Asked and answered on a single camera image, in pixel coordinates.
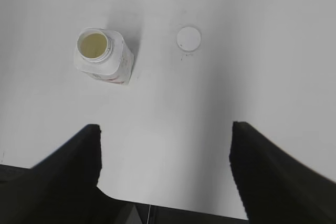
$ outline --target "round cap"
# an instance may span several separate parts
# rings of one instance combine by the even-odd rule
[[[200,31],[191,26],[182,28],[177,34],[177,44],[183,51],[195,51],[201,44]]]

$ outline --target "yellow liquid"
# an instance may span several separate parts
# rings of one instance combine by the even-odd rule
[[[79,51],[87,58],[94,59],[101,56],[107,47],[107,41],[102,34],[90,34],[80,44]]]

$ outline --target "white surface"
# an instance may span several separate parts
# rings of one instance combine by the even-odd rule
[[[195,51],[201,44],[201,34],[194,27],[183,27],[177,34],[177,45],[186,52]]]
[[[334,2],[0,0],[0,161],[31,167],[98,123],[108,195],[244,218],[228,162],[244,120],[336,180]],[[189,24],[192,57],[176,44]],[[88,26],[138,52],[127,87],[74,68]]]

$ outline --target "white bottle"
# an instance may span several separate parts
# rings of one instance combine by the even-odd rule
[[[78,38],[75,66],[94,79],[127,85],[133,62],[133,53],[116,31],[87,28]]]

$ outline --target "white table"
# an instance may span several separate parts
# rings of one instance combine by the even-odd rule
[[[0,0],[0,163],[31,167],[102,128],[109,196],[245,218],[229,168],[233,120],[336,180],[336,0]],[[202,32],[192,54],[185,25]],[[126,87],[72,62],[84,27],[138,52]]]

